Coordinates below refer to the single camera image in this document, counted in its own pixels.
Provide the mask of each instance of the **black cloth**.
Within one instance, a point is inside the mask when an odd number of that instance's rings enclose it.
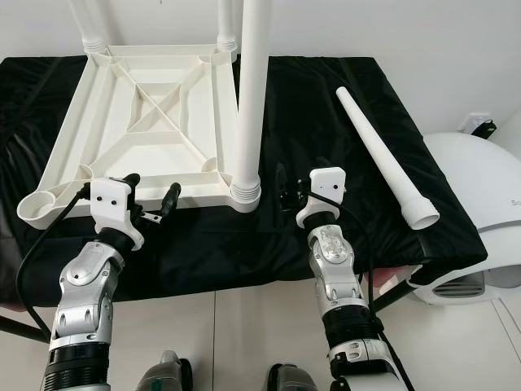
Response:
[[[37,238],[16,216],[32,192],[85,66],[85,57],[6,59],[0,65],[0,302],[16,302],[14,278]],[[239,61],[234,64],[239,84]],[[335,95],[346,86],[441,219],[412,231]],[[166,297],[312,276],[296,206],[281,204],[312,168],[347,173],[344,205],[366,225],[377,267],[423,264],[434,278],[486,258],[479,235],[451,191],[422,136],[374,59],[273,57],[269,60],[260,154],[262,196],[252,213],[228,207],[178,210],[160,233],[146,234],[127,259],[117,300]],[[342,214],[339,224],[366,270],[366,243]],[[90,217],[61,222],[28,268],[34,305],[55,305],[59,272],[94,236]]]

